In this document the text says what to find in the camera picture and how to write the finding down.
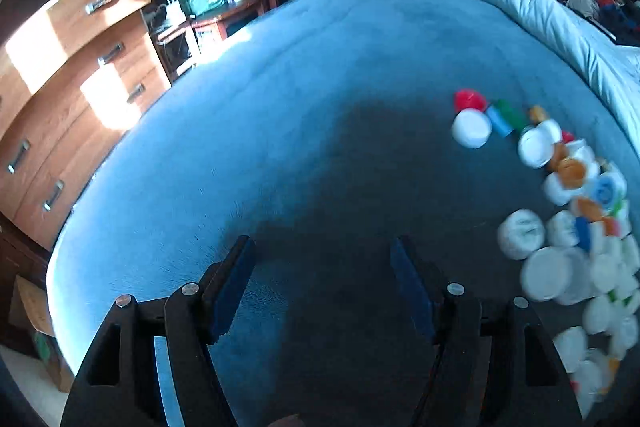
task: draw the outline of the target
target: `blue blanket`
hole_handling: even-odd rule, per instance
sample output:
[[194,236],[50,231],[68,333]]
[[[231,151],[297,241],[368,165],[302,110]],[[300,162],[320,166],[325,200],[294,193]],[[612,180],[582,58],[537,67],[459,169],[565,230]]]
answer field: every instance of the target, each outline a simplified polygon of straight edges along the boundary
[[[612,116],[482,1],[296,0],[226,43],[127,134],[63,230],[47,283],[73,369],[117,295],[167,296],[247,233],[260,259],[210,350],[239,424],[300,413],[310,427],[407,425],[431,350],[398,295],[389,240],[408,233],[452,281],[512,298],[522,264],[498,250],[499,223],[558,210],[513,139],[453,141],[463,87],[545,107],[617,163],[638,201],[638,159]],[[579,307],[536,309],[551,334],[581,322]]]

